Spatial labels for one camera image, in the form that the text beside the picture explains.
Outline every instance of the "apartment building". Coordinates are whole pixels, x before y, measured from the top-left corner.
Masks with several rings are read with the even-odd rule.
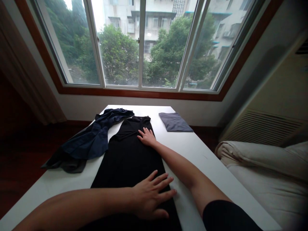
[[[209,12],[215,19],[216,32],[210,54],[223,60],[234,37],[239,32],[253,0],[211,0]],[[150,51],[158,40],[160,28],[169,31],[174,19],[194,13],[197,0],[147,0],[144,57],[150,60]],[[113,24],[124,34],[138,40],[140,0],[104,0],[106,24]]]

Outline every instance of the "sofa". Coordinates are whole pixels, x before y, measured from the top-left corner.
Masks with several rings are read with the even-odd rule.
[[[308,208],[308,141],[287,148],[223,141],[215,155],[283,230]]]

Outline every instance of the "curtain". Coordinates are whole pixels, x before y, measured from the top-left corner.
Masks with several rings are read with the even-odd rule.
[[[42,124],[66,121],[60,105],[2,1],[0,69]]]

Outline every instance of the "tree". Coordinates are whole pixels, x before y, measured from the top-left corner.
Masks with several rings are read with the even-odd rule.
[[[98,33],[108,84],[138,85],[138,43],[112,24]]]
[[[191,24],[192,17],[182,16],[173,21],[168,33],[160,29],[144,77],[146,86],[175,87]],[[188,75],[192,80],[202,80],[215,65],[214,56],[207,56],[214,33],[214,19],[207,13]]]
[[[45,5],[68,66],[75,66],[87,83],[99,84],[82,0],[72,0],[72,10],[64,0],[48,0]]]

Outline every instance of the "folded gray cloth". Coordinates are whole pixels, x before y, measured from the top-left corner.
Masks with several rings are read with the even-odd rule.
[[[168,132],[193,132],[191,127],[177,113],[158,113]]]

